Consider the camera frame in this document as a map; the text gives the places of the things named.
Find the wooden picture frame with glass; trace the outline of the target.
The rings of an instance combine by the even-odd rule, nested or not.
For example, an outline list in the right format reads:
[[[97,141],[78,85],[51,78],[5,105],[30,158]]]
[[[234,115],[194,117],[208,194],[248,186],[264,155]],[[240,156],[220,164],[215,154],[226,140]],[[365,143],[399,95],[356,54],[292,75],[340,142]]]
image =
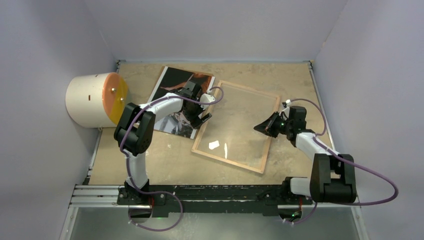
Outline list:
[[[195,154],[263,174],[271,138],[254,127],[281,104],[275,93],[221,80],[214,96],[221,101],[208,108],[212,117],[198,131],[191,151]]]

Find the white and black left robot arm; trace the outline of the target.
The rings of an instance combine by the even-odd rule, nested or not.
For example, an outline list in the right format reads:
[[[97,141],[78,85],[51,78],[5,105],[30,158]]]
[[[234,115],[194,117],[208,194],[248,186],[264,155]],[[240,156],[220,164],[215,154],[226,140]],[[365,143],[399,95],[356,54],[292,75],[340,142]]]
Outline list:
[[[219,102],[209,91],[201,93],[201,86],[189,80],[183,87],[174,89],[164,96],[144,103],[128,103],[114,131],[120,151],[125,155],[129,197],[138,205],[149,199],[149,179],[146,171],[146,151],[153,140],[156,122],[164,117],[181,113],[193,129],[198,129],[211,118],[202,113]]]

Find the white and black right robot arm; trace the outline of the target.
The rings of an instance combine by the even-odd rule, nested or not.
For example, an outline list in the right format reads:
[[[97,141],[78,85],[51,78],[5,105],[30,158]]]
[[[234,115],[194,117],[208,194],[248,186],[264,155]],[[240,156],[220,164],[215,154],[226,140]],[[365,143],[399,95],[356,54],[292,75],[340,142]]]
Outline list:
[[[307,110],[290,106],[274,112],[254,130],[268,137],[286,136],[311,161],[310,177],[286,177],[280,196],[288,204],[305,196],[317,203],[352,204],[357,198],[354,159],[349,154],[331,153],[330,148],[307,128]]]

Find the printed photo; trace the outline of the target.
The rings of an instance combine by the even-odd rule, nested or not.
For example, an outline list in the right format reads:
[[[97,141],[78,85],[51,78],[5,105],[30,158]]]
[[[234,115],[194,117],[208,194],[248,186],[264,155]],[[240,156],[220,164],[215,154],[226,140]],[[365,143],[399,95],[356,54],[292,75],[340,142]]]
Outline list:
[[[214,81],[210,73],[165,66],[148,100],[153,104],[148,110],[156,114],[154,129],[193,139],[198,129],[190,120],[206,115],[209,106],[200,105],[200,97],[212,95]]]

